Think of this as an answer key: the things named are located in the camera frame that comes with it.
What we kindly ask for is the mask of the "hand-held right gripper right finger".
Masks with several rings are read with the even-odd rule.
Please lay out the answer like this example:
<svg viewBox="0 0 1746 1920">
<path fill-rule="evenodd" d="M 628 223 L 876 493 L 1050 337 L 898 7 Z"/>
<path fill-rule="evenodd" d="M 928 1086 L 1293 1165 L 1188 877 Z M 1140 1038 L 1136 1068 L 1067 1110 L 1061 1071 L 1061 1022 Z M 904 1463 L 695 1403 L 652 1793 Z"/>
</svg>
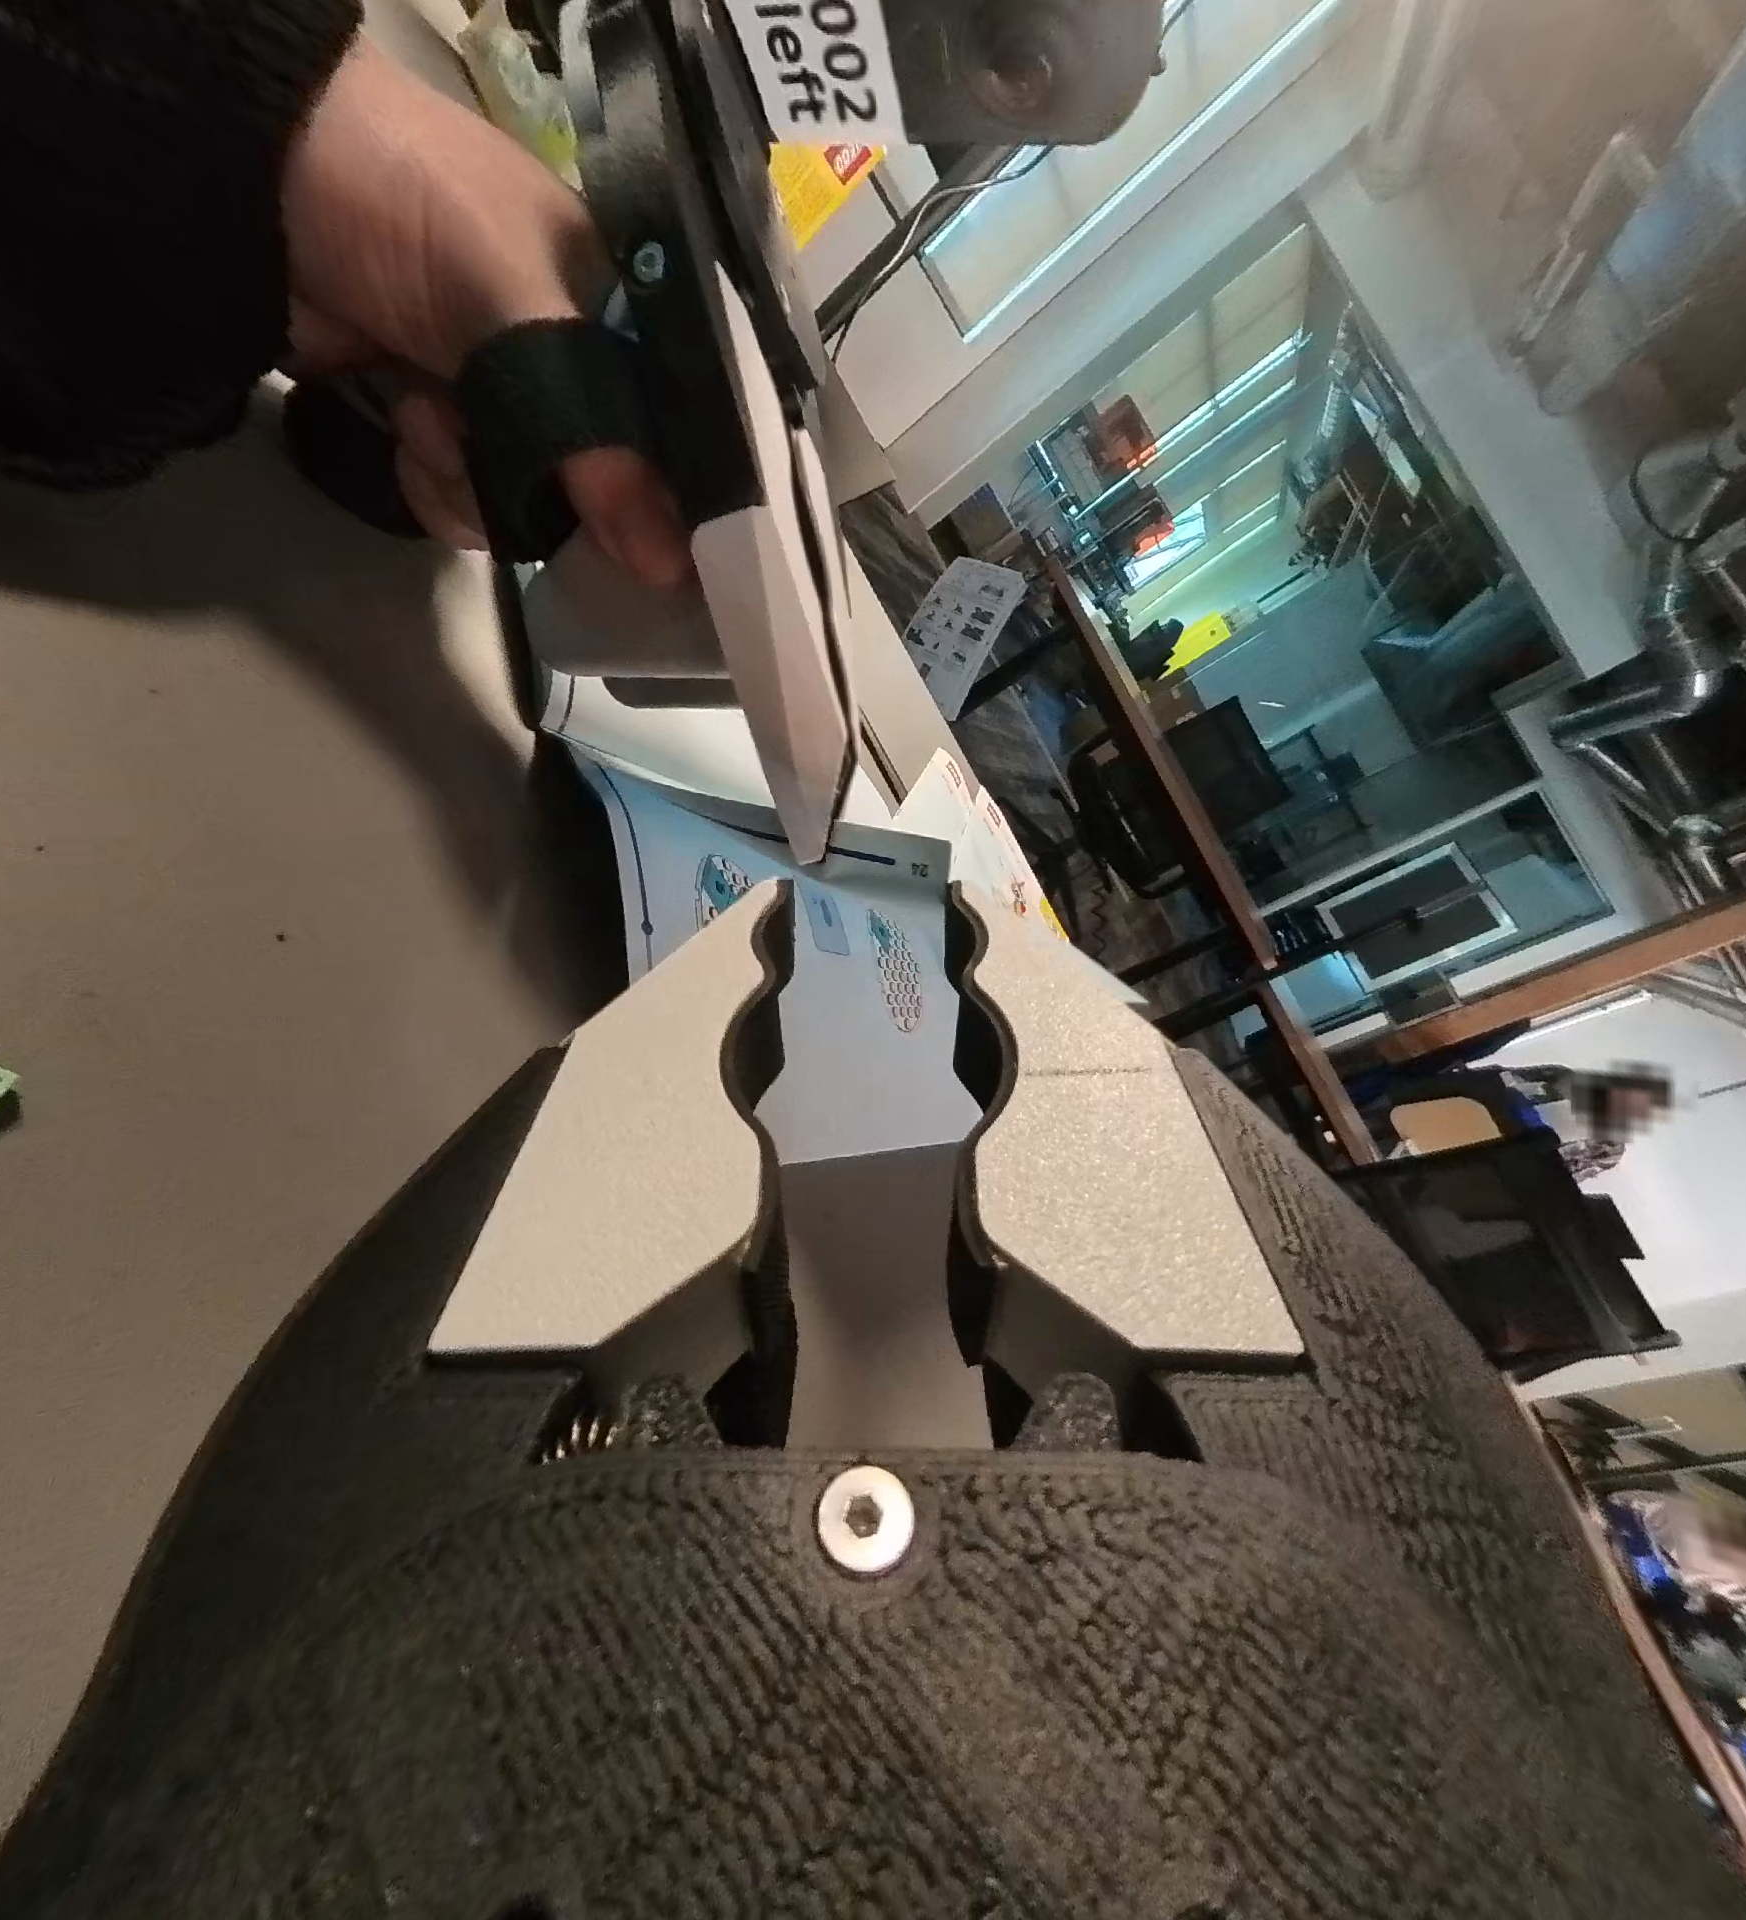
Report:
<svg viewBox="0 0 1746 1920">
<path fill-rule="evenodd" d="M 1302 1370 L 1300 1331 L 1188 1057 L 1134 988 L 988 895 L 946 895 L 958 1151 L 946 1305 L 1011 1445 L 1061 1378 L 1097 1381 L 1115 1441 L 1176 1447 L 1168 1378 Z"/>
</svg>

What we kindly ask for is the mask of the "grey sofa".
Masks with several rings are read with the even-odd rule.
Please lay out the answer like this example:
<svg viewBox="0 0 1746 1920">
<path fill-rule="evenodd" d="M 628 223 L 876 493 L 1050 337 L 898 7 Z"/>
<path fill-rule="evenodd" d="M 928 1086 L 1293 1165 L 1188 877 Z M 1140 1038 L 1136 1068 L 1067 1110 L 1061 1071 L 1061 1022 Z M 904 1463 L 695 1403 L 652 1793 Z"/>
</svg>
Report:
<svg viewBox="0 0 1746 1920">
<path fill-rule="evenodd" d="M 1361 659 L 1396 707 L 1489 698 L 1561 659 L 1531 591 L 1505 576 L 1438 627 L 1410 622 L 1361 644 Z"/>
</svg>

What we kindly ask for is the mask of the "yellow printed box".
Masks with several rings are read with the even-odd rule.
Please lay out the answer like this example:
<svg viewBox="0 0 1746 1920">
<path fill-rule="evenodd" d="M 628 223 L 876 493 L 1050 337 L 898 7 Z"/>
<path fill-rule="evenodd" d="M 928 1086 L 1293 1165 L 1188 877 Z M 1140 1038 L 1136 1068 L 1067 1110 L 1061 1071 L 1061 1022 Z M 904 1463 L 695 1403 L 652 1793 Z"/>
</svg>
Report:
<svg viewBox="0 0 1746 1920">
<path fill-rule="evenodd" d="M 841 210 L 884 159 L 884 146 L 774 143 L 768 179 L 797 251 Z"/>
</svg>

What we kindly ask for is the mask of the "long wooden table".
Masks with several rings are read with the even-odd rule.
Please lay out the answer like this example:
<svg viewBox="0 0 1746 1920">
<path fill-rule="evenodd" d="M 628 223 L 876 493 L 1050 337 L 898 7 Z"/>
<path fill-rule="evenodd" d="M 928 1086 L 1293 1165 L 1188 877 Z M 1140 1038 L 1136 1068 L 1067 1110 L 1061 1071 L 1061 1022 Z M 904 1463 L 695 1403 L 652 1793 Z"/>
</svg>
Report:
<svg viewBox="0 0 1746 1920">
<path fill-rule="evenodd" d="M 1164 812 L 1166 835 L 1185 871 L 1213 893 L 1221 926 L 1234 935 L 1249 955 L 1242 978 L 1215 994 L 1213 1002 L 1249 1002 L 1260 1013 L 1268 1056 L 1276 1062 L 1268 1097 L 1317 1163 L 1378 1163 L 1382 1154 L 1357 1104 L 1311 1030 L 1275 991 L 1272 983 L 1286 972 L 1286 965 L 1219 829 L 1153 719 L 1139 682 L 1100 632 L 1056 553 L 1040 549 L 1037 559 L 1051 586 L 1053 612 L 1077 645 L 1081 678 L 1103 731 L 1134 768 L 1149 798 Z"/>
</svg>

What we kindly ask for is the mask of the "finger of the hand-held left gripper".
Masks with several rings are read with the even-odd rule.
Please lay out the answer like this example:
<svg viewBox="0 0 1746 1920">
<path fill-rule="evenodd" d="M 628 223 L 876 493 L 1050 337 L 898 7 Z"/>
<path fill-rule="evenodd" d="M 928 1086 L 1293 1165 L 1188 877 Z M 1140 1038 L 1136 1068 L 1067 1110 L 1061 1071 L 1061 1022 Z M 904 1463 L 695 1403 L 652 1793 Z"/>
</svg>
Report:
<svg viewBox="0 0 1746 1920">
<path fill-rule="evenodd" d="M 846 384 L 832 374 L 818 391 L 813 440 L 836 519 L 838 645 L 859 715 L 867 778 L 888 807 L 898 801 L 898 766 L 888 733 L 887 654 L 896 644 L 884 604 L 891 525 L 884 454 L 865 425 Z"/>
<path fill-rule="evenodd" d="M 845 545 L 813 431 L 786 415 L 725 270 L 715 307 L 761 500 L 702 522 L 693 566 L 790 854 L 813 868 L 831 852 L 856 770 Z"/>
</svg>

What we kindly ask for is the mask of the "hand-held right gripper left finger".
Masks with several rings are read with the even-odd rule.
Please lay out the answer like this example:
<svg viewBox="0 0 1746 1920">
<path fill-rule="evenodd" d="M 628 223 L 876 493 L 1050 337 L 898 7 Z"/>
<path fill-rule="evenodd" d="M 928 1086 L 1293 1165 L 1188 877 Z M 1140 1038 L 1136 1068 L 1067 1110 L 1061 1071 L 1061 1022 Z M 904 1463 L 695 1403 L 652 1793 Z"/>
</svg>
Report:
<svg viewBox="0 0 1746 1920">
<path fill-rule="evenodd" d="M 757 1104 L 789 976 L 790 881 L 765 878 L 570 1036 L 428 1359 L 709 1388 L 749 1348 L 746 1278 L 777 1218 Z"/>
</svg>

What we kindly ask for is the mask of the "white framed panel on stand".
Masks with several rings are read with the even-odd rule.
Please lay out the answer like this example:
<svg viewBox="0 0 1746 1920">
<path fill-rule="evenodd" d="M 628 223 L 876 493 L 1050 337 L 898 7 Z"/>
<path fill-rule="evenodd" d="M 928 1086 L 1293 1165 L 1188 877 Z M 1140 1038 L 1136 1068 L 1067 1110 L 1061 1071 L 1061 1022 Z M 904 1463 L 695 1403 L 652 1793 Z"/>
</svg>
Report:
<svg viewBox="0 0 1746 1920">
<path fill-rule="evenodd" d="M 1456 844 L 1394 863 L 1323 899 L 1317 913 L 1372 988 L 1460 961 L 1516 928 L 1487 877 Z"/>
</svg>

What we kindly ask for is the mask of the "black mesh office chair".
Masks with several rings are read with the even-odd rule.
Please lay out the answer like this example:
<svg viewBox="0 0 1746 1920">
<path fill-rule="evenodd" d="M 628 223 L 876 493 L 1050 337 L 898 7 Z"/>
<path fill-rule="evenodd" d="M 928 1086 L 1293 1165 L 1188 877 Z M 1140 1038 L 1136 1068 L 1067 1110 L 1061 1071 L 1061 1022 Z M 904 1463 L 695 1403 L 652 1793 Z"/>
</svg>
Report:
<svg viewBox="0 0 1746 1920">
<path fill-rule="evenodd" d="M 1637 1282 L 1642 1251 L 1623 1215 L 1575 1181 L 1552 1134 L 1355 1163 L 1338 1184 L 1511 1381 L 1681 1340 Z"/>
</svg>

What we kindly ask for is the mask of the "person's left forearm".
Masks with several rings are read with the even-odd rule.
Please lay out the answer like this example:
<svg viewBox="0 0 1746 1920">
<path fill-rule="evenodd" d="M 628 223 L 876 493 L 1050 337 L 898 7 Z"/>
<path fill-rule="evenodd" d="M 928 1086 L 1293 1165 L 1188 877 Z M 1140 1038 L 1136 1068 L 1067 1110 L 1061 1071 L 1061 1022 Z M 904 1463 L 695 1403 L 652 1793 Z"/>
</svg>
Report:
<svg viewBox="0 0 1746 1920">
<path fill-rule="evenodd" d="M 0 477 L 216 444 L 288 340 L 282 186 L 349 2 L 0 2 Z"/>
</svg>

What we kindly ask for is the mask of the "metal ventilation duct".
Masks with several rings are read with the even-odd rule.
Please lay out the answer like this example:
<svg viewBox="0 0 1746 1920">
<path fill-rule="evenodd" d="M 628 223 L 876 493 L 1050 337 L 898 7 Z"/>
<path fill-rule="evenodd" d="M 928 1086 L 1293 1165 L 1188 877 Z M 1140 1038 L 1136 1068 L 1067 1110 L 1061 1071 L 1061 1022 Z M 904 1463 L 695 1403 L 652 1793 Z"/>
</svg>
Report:
<svg viewBox="0 0 1746 1920">
<path fill-rule="evenodd" d="M 1606 784 L 1708 904 L 1742 891 L 1717 801 L 1681 771 L 1662 776 L 1668 798 L 1655 801 L 1629 754 L 1668 754 L 1669 730 L 1746 689 L 1746 389 L 1719 423 L 1640 453 L 1625 500 L 1644 537 L 1637 679 L 1579 702 L 1552 721 L 1552 741 Z"/>
</svg>

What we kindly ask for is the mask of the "person's left hand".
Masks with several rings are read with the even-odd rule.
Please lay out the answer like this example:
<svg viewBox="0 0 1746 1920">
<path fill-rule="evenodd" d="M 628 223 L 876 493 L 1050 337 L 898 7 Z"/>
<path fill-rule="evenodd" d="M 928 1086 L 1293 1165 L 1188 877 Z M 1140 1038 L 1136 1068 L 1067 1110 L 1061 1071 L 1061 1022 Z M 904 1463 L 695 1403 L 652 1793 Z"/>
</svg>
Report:
<svg viewBox="0 0 1746 1920">
<path fill-rule="evenodd" d="M 573 190 L 364 30 L 283 170 L 288 371 L 365 375 L 420 528 L 483 549 L 452 382 L 523 323 L 597 317 L 612 267 Z"/>
</svg>

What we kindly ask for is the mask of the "standing printed instruction sheet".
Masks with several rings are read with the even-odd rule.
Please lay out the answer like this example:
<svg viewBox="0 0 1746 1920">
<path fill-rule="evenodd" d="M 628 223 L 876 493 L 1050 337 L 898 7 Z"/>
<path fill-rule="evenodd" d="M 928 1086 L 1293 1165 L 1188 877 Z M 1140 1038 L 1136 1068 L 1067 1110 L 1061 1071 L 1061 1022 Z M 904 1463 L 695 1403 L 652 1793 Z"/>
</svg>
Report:
<svg viewBox="0 0 1746 1920">
<path fill-rule="evenodd" d="M 960 556 L 908 616 L 907 659 L 944 721 L 961 711 L 1028 585 L 1020 568 Z"/>
</svg>

